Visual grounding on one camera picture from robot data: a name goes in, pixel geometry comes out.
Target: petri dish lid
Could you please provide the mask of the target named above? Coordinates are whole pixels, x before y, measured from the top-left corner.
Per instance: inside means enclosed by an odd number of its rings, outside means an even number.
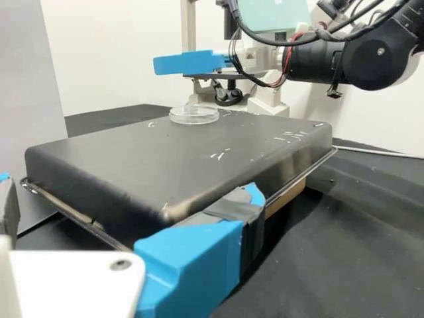
[[[184,105],[170,110],[170,120],[182,125],[205,125],[218,119],[218,109],[210,106]]]

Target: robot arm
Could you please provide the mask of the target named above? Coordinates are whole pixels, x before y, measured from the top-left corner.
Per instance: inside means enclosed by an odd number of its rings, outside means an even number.
[[[366,27],[357,25],[353,32]],[[392,18],[357,39],[318,40],[293,47],[287,77],[328,83],[335,88],[338,83],[348,83],[375,91],[409,77],[417,66],[418,53],[423,50],[424,0],[410,0]],[[340,97],[335,89],[327,95]]]

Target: white wall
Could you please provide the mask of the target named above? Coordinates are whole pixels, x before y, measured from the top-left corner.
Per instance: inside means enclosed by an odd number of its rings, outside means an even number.
[[[65,115],[140,103],[181,105],[191,82],[154,75],[152,58],[181,51],[178,0],[42,0]],[[198,48],[223,49],[222,11],[197,5]],[[293,117],[327,121],[334,135],[424,155],[424,63],[407,82],[377,92],[347,87],[343,99],[326,85],[286,83]]]

